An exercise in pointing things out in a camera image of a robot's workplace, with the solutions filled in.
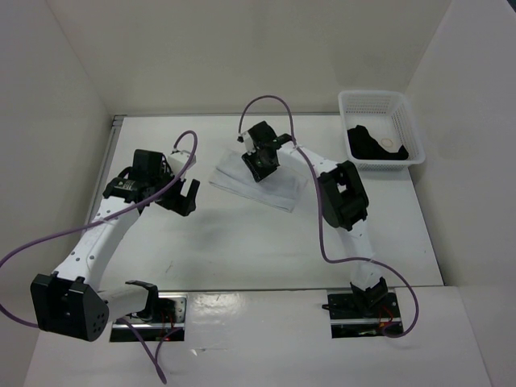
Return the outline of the white skirt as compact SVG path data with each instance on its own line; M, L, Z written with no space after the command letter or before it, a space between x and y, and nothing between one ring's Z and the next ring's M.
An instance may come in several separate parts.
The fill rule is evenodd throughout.
M210 175L209 183L230 194L292 213L308 180L280 167L263 181L256 182L237 152L227 150Z

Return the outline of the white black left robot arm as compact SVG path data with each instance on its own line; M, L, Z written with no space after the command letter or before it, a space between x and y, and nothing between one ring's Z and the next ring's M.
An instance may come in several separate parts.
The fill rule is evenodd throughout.
M94 226L49 275L31 283L31 298L38 328L42 331L93 342L106 325L134 315L151 322L160 314L156 285L126 281L102 290L103 274L128 230L147 206L156 203L186 217L196 208L200 182L192 180L181 192L186 171L195 164L192 152L173 149L163 153L137 149L132 164L106 186Z

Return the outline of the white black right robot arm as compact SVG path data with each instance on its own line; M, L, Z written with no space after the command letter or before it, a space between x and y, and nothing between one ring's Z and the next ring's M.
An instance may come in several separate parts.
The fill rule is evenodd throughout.
M352 254L333 260L334 264L372 260L367 232L368 195L352 162L339 163L320 156L296 144L289 134L277 135L265 121L240 133L238 141L245 146L242 159L256 182L273 175L281 166L308 167L316 190L319 238L323 238L326 223L338 231L344 248Z

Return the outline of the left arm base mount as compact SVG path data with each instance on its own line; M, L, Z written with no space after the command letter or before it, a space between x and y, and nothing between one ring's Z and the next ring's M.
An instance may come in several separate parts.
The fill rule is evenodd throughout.
M152 317L129 314L127 320L146 343L182 342L185 340L186 293L160 292Z

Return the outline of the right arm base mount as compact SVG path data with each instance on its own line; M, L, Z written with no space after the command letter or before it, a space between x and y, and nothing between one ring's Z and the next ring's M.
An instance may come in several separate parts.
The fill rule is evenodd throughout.
M401 313L394 291L368 311L360 311L351 291L328 293L322 304L330 319L333 339L368 338L400 335L404 331Z

